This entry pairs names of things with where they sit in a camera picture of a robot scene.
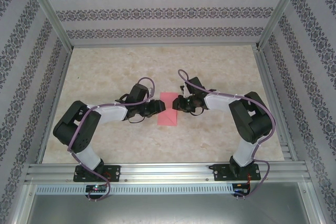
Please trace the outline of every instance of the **metal bar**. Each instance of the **metal bar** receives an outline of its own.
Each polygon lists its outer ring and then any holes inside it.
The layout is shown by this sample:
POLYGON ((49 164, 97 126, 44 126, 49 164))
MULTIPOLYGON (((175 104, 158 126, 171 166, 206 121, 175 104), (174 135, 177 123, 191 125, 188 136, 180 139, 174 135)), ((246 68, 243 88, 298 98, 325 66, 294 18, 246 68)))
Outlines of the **metal bar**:
POLYGON ((50 119, 49 119, 49 122, 48 122, 48 125, 47 125, 47 128, 46 128, 46 134, 44 135, 44 138, 42 140, 42 145, 41 145, 41 148, 40 148, 40 152, 38 154, 37 161, 36 161, 38 164, 42 163, 43 156, 44 156, 44 153, 46 151, 47 143, 48 143, 50 133, 51 133, 51 128, 53 126, 52 124, 54 122, 54 118, 55 118, 55 114, 56 114, 56 109, 57 109, 57 106, 58 106, 59 99, 61 97, 63 85, 64 85, 65 78, 67 76, 68 68, 69 68, 69 65, 70 65, 71 55, 72 55, 72 50, 70 51, 70 55, 67 58, 67 62, 65 63, 65 69, 62 73, 62 76, 61 76, 61 79, 60 79, 60 85, 58 86, 58 90, 57 90, 57 94, 56 94, 56 97, 55 97, 55 100, 54 100, 54 104, 52 105, 52 108, 51 108, 51 114, 50 114, 50 119))
POLYGON ((76 45, 76 48, 112 48, 112 47, 196 47, 196 46, 252 46, 255 45, 255 42, 207 42, 207 43, 133 43, 133 44, 85 44, 85 45, 76 45))
POLYGON ((282 151, 282 154, 283 154, 283 158, 285 160, 292 160, 292 156, 290 154, 290 151, 289 151, 289 148, 288 148, 288 144, 280 144, 281 146, 281 151, 282 151))
POLYGON ((288 132, 285 117, 283 116, 280 102, 278 100, 277 92, 274 84, 271 82, 270 72, 267 68, 266 59, 264 53, 259 51, 256 47, 253 47, 253 52, 256 58, 257 66, 260 72, 261 81, 263 83, 267 100, 269 102, 270 110, 277 122, 277 132, 282 141, 288 144, 289 152, 292 160, 297 161, 298 157, 295 152, 295 148, 288 132))
POLYGON ((30 210, 33 206, 36 185, 23 185, 18 205, 16 206, 14 217, 11 221, 12 224, 26 224, 30 210))
POLYGON ((298 183, 303 204, 311 224, 326 224, 320 203, 317 199, 316 192, 312 182, 298 183))
MULTIPOLYGON (((213 171, 208 168, 213 164, 215 163, 118 164, 121 166, 120 181, 115 184, 199 184, 244 182, 214 182, 213 171)), ((77 164, 30 165, 25 179, 25 184, 76 184, 72 180, 76 165, 77 164)), ((267 170, 267 165, 264 163, 260 163, 258 165, 261 176, 264 176, 267 170)), ((270 162, 270 167, 270 173, 268 175, 268 179, 266 180, 267 183, 310 181, 308 169, 303 161, 270 162)))
POLYGON ((65 29, 63 28, 61 21, 57 17, 57 14, 53 9, 51 3, 49 2, 49 0, 37 0, 37 1, 42 7, 44 13, 46 14, 53 28, 55 29, 59 39, 62 41, 63 45, 67 49, 67 52, 69 52, 72 49, 70 38, 67 35, 65 29))
MULTIPOLYGON (((106 192, 91 192, 104 195, 106 192)), ((232 184, 132 185, 115 184, 111 195, 176 195, 176 194, 232 194, 232 184)), ((84 195, 86 185, 38 185, 36 195, 84 195)))
POLYGON ((272 34, 277 22, 279 21, 281 15, 285 11, 290 0, 279 0, 277 6, 275 7, 264 31, 262 31, 260 40, 258 42, 259 48, 264 48, 269 36, 272 34))

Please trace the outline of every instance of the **mounting plate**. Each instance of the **mounting plate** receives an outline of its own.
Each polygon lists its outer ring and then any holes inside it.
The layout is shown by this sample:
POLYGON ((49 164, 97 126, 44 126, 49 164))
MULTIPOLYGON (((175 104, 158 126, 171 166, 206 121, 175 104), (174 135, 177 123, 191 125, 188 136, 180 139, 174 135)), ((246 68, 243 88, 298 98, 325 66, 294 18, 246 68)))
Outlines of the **mounting plate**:
MULTIPOLYGON (((102 175, 110 182, 119 182, 120 165, 104 165, 102 175)), ((91 174, 81 165, 77 165, 74 173, 74 182, 104 182, 103 179, 91 174)))
POLYGON ((259 166, 252 164, 248 169, 241 170, 238 178, 231 172, 229 164, 216 164, 209 166, 209 169, 214 171, 215 181, 239 181, 248 180, 248 174, 251 176, 250 180, 261 180, 259 166))

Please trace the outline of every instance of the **red paper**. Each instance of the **red paper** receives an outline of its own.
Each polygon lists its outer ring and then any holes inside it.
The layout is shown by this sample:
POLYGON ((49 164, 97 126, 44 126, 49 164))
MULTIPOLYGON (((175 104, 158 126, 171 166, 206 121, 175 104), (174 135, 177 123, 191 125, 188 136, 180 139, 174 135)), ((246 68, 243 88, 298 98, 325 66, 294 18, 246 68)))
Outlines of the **red paper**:
POLYGON ((160 100, 164 102, 166 110, 159 113, 157 124, 164 126, 177 126, 177 110, 173 110, 173 101, 177 98, 178 93, 161 92, 160 100))

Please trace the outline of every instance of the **patterned wallpaper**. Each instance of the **patterned wallpaper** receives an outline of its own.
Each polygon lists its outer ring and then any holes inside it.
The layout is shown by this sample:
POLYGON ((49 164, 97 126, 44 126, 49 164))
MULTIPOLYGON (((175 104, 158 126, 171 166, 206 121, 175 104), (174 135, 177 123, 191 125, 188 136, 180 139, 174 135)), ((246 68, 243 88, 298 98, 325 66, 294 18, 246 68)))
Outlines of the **patterned wallpaper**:
POLYGON ((35 163, 68 53, 37 0, 0 0, 0 223, 35 163))
POLYGON ((257 42, 279 0, 50 0, 74 45, 257 42))
POLYGON ((291 0, 264 48, 300 159, 336 223, 336 0, 291 0))

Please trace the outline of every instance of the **beige marble surface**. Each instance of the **beige marble surface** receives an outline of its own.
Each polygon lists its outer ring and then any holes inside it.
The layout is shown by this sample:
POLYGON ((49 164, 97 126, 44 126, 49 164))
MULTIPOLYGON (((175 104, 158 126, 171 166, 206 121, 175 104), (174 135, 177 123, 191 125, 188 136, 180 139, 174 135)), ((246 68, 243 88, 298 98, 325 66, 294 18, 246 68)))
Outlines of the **beige marble surface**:
MULTIPOLYGON (((180 93, 179 68, 190 78, 198 76, 207 89, 232 94, 256 91, 266 101, 251 46, 75 49, 54 126, 74 101, 114 101, 143 76, 154 79, 157 99, 160 92, 180 93)), ((147 81, 143 84, 150 87, 147 81)), ((218 162, 229 161, 240 140, 229 112, 205 111, 196 117, 179 112, 176 127, 156 123, 157 115, 139 124, 100 125, 93 149, 106 163, 218 162)), ((51 135, 43 163, 75 163, 66 148, 51 135)), ((284 160, 276 134, 256 157, 284 160)))

